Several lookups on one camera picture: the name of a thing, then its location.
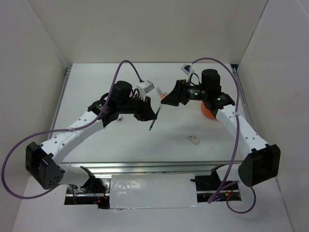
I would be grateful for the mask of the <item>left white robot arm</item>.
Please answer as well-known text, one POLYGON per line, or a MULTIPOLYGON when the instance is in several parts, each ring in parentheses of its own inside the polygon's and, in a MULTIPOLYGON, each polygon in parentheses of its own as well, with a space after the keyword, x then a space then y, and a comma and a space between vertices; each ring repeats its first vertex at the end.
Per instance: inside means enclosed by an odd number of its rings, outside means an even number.
POLYGON ((85 193, 102 186, 101 180, 86 167, 63 165, 64 158, 92 134, 116 121, 120 115, 131 114, 138 121, 157 118, 151 108, 147 93, 154 89, 150 81, 137 84, 136 89, 126 81, 118 81, 110 93, 104 94, 93 102, 88 110, 68 131, 41 143, 30 143, 26 148, 26 170, 36 179, 43 189, 57 185, 75 185, 85 193))

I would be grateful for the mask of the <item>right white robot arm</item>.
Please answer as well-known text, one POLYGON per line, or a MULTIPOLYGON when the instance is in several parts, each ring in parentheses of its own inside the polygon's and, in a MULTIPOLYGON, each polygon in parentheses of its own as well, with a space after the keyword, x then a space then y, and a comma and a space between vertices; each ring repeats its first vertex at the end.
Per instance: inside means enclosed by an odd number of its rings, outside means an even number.
POLYGON ((281 150, 261 138, 246 119, 236 111, 235 102, 222 92, 220 75, 214 69, 201 73, 201 84, 193 86, 186 80, 177 80, 174 89, 162 104, 186 105, 190 100, 203 102, 205 108, 220 121, 238 143, 245 159, 238 168, 242 183, 253 187, 278 175, 281 150))

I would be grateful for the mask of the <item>green gel pen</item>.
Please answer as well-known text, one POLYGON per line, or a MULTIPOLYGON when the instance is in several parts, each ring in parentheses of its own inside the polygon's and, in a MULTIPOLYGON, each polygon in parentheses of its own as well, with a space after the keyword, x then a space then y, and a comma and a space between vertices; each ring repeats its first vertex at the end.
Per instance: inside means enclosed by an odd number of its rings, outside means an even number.
POLYGON ((151 124, 150 124, 150 127, 149 127, 149 131, 152 130, 152 128, 153 128, 153 126, 154 126, 154 124, 155 124, 155 121, 156 121, 157 118, 158 118, 158 115, 159 115, 161 109, 162 109, 162 104, 159 105, 159 107, 158 107, 158 109, 157 109, 157 112, 155 113, 155 119, 152 120, 152 122, 151 122, 151 124))

